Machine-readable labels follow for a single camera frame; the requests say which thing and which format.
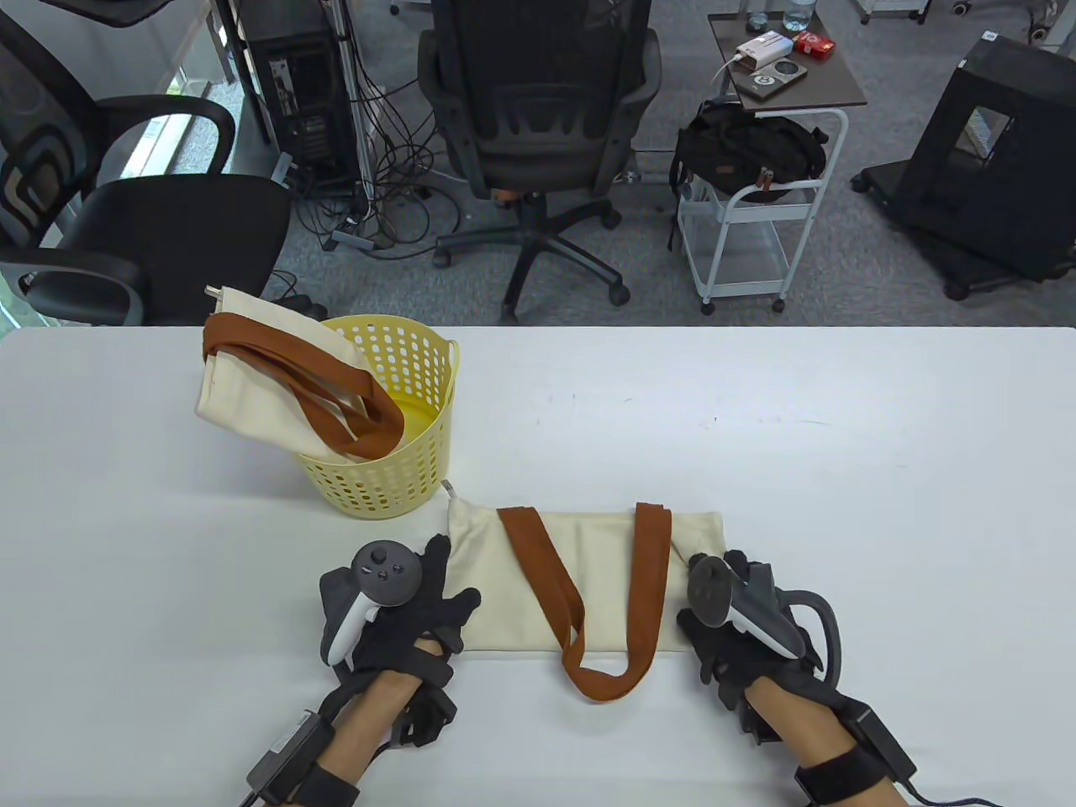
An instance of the yellow plastic basket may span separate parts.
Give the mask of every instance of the yellow plastic basket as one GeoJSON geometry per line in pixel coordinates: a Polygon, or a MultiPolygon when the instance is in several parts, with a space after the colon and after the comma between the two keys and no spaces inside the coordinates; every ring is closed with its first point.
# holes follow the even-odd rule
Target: yellow plastic basket
{"type": "Polygon", "coordinates": [[[378,314],[324,325],[358,344],[373,374],[404,411],[404,447],[369,463],[326,463],[297,455],[332,505],[356,519],[392,519],[437,491],[449,468],[459,345],[421,323],[378,314]]]}

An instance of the black glove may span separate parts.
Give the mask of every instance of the black glove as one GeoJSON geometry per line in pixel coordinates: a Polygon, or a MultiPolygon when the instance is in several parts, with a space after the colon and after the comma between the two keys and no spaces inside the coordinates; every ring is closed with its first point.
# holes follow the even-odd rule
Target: black glove
{"type": "MultiPolygon", "coordinates": [[[[444,662],[452,653],[463,650],[459,629],[482,601],[477,589],[466,589],[452,599],[444,599],[444,575],[451,548],[447,536],[429,539],[425,552],[419,555],[422,564],[419,591],[401,606],[378,610],[373,622],[363,628],[362,638],[351,655],[350,669],[346,660],[337,665],[336,672],[341,681],[357,672],[394,669],[440,688],[448,683],[451,669],[444,662]],[[415,640],[422,637],[436,639],[444,655],[438,659],[415,648],[415,640]]],[[[326,615],[322,661],[332,641],[328,629],[334,622],[330,614],[345,612],[356,592],[357,583],[351,569],[334,569],[322,576],[322,606],[326,615]]]]}
{"type": "MultiPolygon", "coordinates": [[[[689,567],[702,558],[696,555],[689,561],[689,567]]],[[[724,555],[725,563],[745,582],[750,578],[751,566],[747,556],[733,550],[724,555]]],[[[790,608],[782,609],[793,624],[790,608]]],[[[744,690],[760,678],[771,678],[781,689],[806,697],[816,703],[839,709],[846,698],[835,689],[815,677],[815,670],[822,668],[810,635],[796,625],[807,646],[807,653],[801,660],[790,660],[778,655],[750,634],[741,634],[732,624],[721,627],[707,627],[692,612],[684,608],[677,614],[677,624],[695,649],[695,654],[702,663],[699,677],[703,683],[709,683],[712,677],[718,679],[718,697],[725,708],[735,710],[744,698],[744,690]]]]}
{"type": "MultiPolygon", "coordinates": [[[[355,694],[365,691],[381,670],[394,669],[422,679],[423,683],[404,713],[393,725],[392,740],[378,749],[399,745],[424,746],[440,735],[455,717],[455,704],[442,692],[452,677],[448,659],[464,649],[459,629],[482,601],[477,589],[465,589],[452,599],[444,599],[444,575],[452,546],[443,535],[436,535],[419,555],[422,583],[414,597],[395,608],[380,608],[378,615],[363,629],[358,645],[343,663],[334,669],[340,688],[322,704],[323,716],[331,720],[355,694]],[[443,655],[438,657],[414,647],[420,638],[436,639],[443,655]]],[[[330,625],[339,626],[355,599],[358,585],[350,568],[339,568],[322,576],[322,607],[325,634],[322,661],[332,641],[330,625]]]]}

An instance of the brown strap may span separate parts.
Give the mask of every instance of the brown strap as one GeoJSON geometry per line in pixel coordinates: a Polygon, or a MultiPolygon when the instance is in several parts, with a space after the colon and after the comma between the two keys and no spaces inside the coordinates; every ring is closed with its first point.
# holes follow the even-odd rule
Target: brown strap
{"type": "Polygon", "coordinates": [[[239,314],[213,314],[202,330],[202,359],[220,352],[291,390],[310,427],[338,454],[380,459],[404,436],[404,413],[373,376],[293,334],[239,314]]]}
{"type": "Polygon", "coordinates": [[[672,513],[660,505],[635,506],[632,585],[627,597],[627,670],[620,676],[581,666],[586,651],[583,599],[561,563],[538,512],[530,507],[509,507],[497,514],[546,621],[561,645],[561,661],[576,688],[593,700],[615,700],[634,690],[647,675],[657,651],[672,546],[672,513]]]}

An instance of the gray carpet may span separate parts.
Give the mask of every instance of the gray carpet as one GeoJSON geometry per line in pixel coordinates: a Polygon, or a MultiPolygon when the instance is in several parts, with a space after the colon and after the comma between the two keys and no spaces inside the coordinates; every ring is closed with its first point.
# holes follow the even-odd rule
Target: gray carpet
{"type": "MultiPolygon", "coordinates": [[[[551,256],[532,270],[519,314],[527,325],[1076,325],[1076,277],[1037,285],[1025,283],[952,302],[940,281],[907,239],[896,231],[847,181],[860,168],[910,156],[926,121],[960,58],[985,29],[1025,36],[1027,13],[1018,6],[976,9],[966,17],[948,13],[938,0],[926,24],[905,17],[876,17],[861,26],[850,0],[822,0],[819,13],[849,61],[869,101],[851,110],[851,129],[836,175],[808,241],[783,315],[770,312],[769,298],[717,300],[713,316],[698,311],[690,270],[678,253],[665,249],[671,195],[667,187],[618,186],[611,198],[624,222],[613,232],[597,222],[567,233],[580,246],[623,272],[632,301],[613,309],[606,288],[551,256]]],[[[677,129],[691,119],[719,65],[707,25],[708,13],[733,10],[705,0],[653,0],[651,26],[661,39],[663,84],[647,112],[635,147],[671,148],[677,129]]],[[[356,19],[370,74],[388,87],[414,77],[419,32],[430,27],[427,10],[405,5],[393,17],[385,0],[363,4],[356,19]]],[[[235,87],[213,98],[238,112],[235,87]]],[[[397,96],[411,125],[428,107],[417,87],[397,96]]],[[[175,170],[199,170],[208,161],[212,136],[192,128],[175,170]]],[[[438,138],[431,141],[442,150],[438,138]]],[[[666,171],[668,155],[641,155],[645,168],[666,171]]],[[[443,157],[438,169],[448,171],[443,157]]],[[[511,214],[473,199],[467,185],[442,178],[434,184],[453,194],[465,211],[464,226],[509,222],[511,214]]],[[[582,196],[551,198],[555,212],[582,196]]],[[[435,231],[451,226],[451,207],[430,203],[435,231]]],[[[401,233],[417,232],[413,210],[393,211],[401,233]]],[[[782,238],[788,233],[782,231],[782,238]]],[[[791,239],[785,239],[791,254],[791,239]]],[[[299,277],[300,291],[328,306],[334,315],[377,311],[431,325],[484,325],[497,321],[514,252],[505,247],[461,251],[448,270],[434,269],[429,256],[376,263],[341,249],[321,251],[318,241],[293,221],[278,266],[299,277]]],[[[269,293],[280,288],[275,283],[269,293]]]]}

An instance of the black office chair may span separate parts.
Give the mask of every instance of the black office chair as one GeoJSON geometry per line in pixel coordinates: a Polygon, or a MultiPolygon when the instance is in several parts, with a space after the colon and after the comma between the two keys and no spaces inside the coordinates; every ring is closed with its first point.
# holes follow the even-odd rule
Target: black office chair
{"type": "Polygon", "coordinates": [[[129,28],[152,17],[172,0],[41,0],[113,28],[129,28]]]}
{"type": "Polygon", "coordinates": [[[419,86],[449,159],[481,199],[491,188],[522,194],[518,225],[443,236],[435,265],[449,266],[457,246],[519,244],[501,303],[506,324],[518,322],[541,252],[583,267],[623,306],[631,294],[621,274],[561,237],[594,216],[613,229],[620,213],[601,199],[550,217],[546,195],[605,196],[624,169],[662,80],[650,0],[433,0],[433,11],[434,30],[419,40],[419,86]]]}
{"type": "Polygon", "coordinates": [[[95,325],[200,325],[214,305],[206,285],[259,295],[291,203],[270,180],[221,175],[235,132],[227,110],[201,98],[94,101],[0,12],[0,275],[38,312],[95,325]],[[216,124],[209,173],[95,187],[121,134],[180,113],[216,124]],[[73,225],[56,249],[40,249],[76,195],[73,225]]]}

